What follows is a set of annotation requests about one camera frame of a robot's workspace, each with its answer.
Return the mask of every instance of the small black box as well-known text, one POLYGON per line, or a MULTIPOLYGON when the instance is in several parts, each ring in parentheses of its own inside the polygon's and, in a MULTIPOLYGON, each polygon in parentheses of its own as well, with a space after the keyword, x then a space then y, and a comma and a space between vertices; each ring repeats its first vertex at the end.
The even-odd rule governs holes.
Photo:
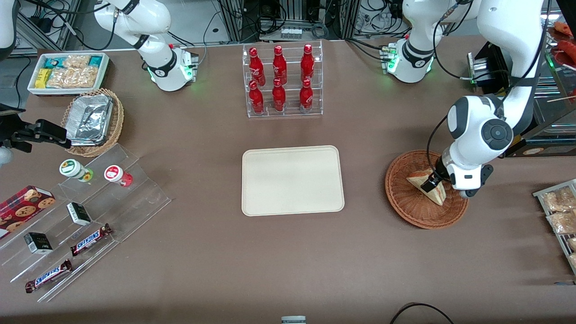
POLYGON ((48 254, 52 252, 52 246, 50 246, 46 234, 29 232, 24 235, 24 240, 32 253, 48 254))
POLYGON ((84 208, 84 206, 80 205, 77 202, 71 202, 66 205, 68 208, 68 214, 72 217, 72 221, 81 226, 88 226, 90 225, 90 216, 88 212, 84 208))

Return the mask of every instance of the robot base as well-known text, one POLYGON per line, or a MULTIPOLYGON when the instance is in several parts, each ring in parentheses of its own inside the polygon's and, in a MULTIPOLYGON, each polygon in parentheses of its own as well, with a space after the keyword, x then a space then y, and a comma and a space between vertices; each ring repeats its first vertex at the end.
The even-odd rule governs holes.
POLYGON ((180 48, 174 48, 172 51, 176 53, 177 63, 174 68, 168 72, 167 76, 155 76, 150 69, 148 69, 152 81, 164 91, 176 91, 190 82, 195 82, 196 74, 198 73, 197 55, 192 56, 190 52, 180 48))
POLYGON ((384 74, 395 76, 402 82, 416 83, 422 80, 426 73, 430 71, 434 57, 430 59, 430 63, 427 66, 413 67, 412 63, 406 60, 402 54, 402 46, 405 42, 406 39, 401 39, 396 43, 388 44, 388 47, 380 50, 380 58, 386 60, 386 62, 382 62, 382 71, 384 74))

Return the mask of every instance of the beige tray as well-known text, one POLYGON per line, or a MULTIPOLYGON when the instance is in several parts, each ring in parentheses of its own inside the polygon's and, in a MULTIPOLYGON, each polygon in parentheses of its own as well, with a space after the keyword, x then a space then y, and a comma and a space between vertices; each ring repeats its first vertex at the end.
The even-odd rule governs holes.
POLYGON ((339 212, 344 208, 334 146, 248 150, 242 157, 246 216, 339 212))

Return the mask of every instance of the snickers bar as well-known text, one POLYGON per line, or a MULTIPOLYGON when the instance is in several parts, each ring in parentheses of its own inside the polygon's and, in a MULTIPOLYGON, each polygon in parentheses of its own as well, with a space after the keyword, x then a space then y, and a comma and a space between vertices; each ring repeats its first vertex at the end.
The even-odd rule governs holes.
POLYGON ((66 272, 72 272, 72 263, 70 260, 66 259, 63 264, 60 266, 55 267, 54 269, 44 273, 41 277, 36 278, 36 280, 30 280, 26 282, 26 293, 31 293, 36 289, 40 288, 43 284, 54 280, 57 276, 60 276, 66 272))
POLYGON ((98 229, 98 231, 92 233, 90 236, 81 240, 80 243, 76 244, 75 246, 71 247, 70 250, 72 251, 72 256, 75 257, 76 255, 80 254, 80 252, 86 250, 94 243, 98 242, 101 238, 105 237, 106 235, 112 233, 110 226, 106 223, 104 226, 98 229))

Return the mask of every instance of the yellow snack package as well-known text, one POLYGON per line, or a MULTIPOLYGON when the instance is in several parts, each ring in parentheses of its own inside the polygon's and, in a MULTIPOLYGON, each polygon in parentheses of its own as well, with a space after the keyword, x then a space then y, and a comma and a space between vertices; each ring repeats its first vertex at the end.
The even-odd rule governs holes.
POLYGON ((52 73, 51 69, 40 69, 38 71, 36 81, 34 82, 34 88, 37 89, 46 88, 46 81, 48 81, 48 79, 50 78, 50 73, 52 73))

